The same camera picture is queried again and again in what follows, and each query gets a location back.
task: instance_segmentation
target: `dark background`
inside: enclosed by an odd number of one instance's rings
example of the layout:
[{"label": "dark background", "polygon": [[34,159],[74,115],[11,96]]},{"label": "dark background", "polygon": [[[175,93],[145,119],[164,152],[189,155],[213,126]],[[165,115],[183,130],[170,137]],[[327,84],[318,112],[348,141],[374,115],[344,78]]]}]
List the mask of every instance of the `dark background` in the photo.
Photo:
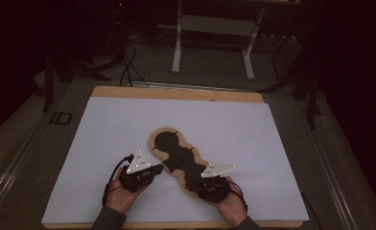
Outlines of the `dark background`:
[{"label": "dark background", "polygon": [[[175,23],[176,1],[157,1],[157,11],[153,1],[134,4],[129,16],[142,20],[143,27],[153,21]],[[319,76],[319,88],[376,195],[376,1],[329,1],[328,6],[302,53],[307,67]],[[44,68],[48,33],[57,29],[47,25],[62,23],[59,16],[46,16],[51,9],[59,11],[60,17],[72,18],[71,24],[58,27],[58,39],[65,37],[61,45],[78,58],[88,58],[91,46],[105,43],[92,37],[93,31],[85,31],[82,23],[93,20],[81,22],[72,13],[75,1],[0,2],[0,125],[36,92],[33,76]],[[104,12],[105,7],[97,11]],[[94,30],[103,35],[106,31],[105,26]]]}]

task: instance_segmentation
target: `sleeve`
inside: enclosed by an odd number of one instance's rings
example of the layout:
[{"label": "sleeve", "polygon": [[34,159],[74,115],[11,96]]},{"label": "sleeve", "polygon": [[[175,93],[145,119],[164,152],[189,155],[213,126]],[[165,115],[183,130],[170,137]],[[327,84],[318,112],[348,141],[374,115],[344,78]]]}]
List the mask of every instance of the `sleeve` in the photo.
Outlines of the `sleeve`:
[{"label": "sleeve", "polygon": [[261,229],[256,222],[253,221],[249,216],[245,218],[236,228],[235,230],[249,230],[249,229]]},{"label": "sleeve", "polygon": [[98,217],[93,223],[92,229],[94,230],[111,230],[122,229],[127,216],[121,214],[111,208],[103,207]]}]

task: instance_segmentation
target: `person's right hand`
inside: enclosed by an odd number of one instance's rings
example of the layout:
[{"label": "person's right hand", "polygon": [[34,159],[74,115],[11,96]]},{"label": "person's right hand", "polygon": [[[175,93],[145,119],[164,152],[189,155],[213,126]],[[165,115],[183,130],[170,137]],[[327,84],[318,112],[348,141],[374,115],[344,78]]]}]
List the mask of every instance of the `person's right hand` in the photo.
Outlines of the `person's right hand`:
[{"label": "person's right hand", "polygon": [[[242,196],[243,194],[240,192],[240,190],[233,183],[231,183],[233,182],[232,178],[227,176],[226,179],[229,182],[231,190]],[[219,203],[209,202],[207,200],[205,200],[205,202],[217,208],[222,216],[235,227],[237,227],[247,217],[247,211],[244,203],[233,193],[230,193],[226,199]]]}]

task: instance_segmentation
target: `table leg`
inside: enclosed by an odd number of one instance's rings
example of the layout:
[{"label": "table leg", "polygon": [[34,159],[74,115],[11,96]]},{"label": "table leg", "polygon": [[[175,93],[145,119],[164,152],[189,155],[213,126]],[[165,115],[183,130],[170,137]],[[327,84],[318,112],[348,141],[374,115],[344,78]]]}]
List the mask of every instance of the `table leg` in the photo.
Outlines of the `table leg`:
[{"label": "table leg", "polygon": [[256,40],[257,32],[259,31],[260,23],[262,22],[264,12],[265,12],[265,8],[260,9],[259,15],[257,17],[257,21],[254,24],[254,28],[250,36],[250,42],[248,43],[247,48],[244,49],[243,51],[243,60],[245,62],[246,75],[247,75],[247,79],[250,81],[254,80],[253,68],[251,67],[250,53],[251,53],[251,50],[253,49],[253,44],[254,44],[254,41]]},{"label": "table leg", "polygon": [[45,57],[45,72],[44,72],[44,108],[43,112],[47,112],[54,100],[54,88],[53,88],[53,58],[51,56],[50,47],[46,49]]},{"label": "table leg", "polygon": [[176,50],[174,51],[173,74],[179,73],[179,64],[181,61],[181,17],[182,17],[182,0],[178,1],[178,17],[176,20]]}]

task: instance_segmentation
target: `wooden cutout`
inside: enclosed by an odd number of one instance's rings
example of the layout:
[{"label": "wooden cutout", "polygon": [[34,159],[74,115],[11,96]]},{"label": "wooden cutout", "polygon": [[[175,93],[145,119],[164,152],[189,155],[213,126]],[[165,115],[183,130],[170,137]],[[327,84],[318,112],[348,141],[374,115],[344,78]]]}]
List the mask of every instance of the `wooden cutout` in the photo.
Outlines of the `wooden cutout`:
[{"label": "wooden cutout", "polygon": [[200,153],[184,136],[173,127],[163,127],[150,136],[149,147],[152,154],[165,166],[166,171],[176,177],[179,186],[186,194],[198,197],[187,189],[186,184],[196,185],[209,162],[200,158]]}]

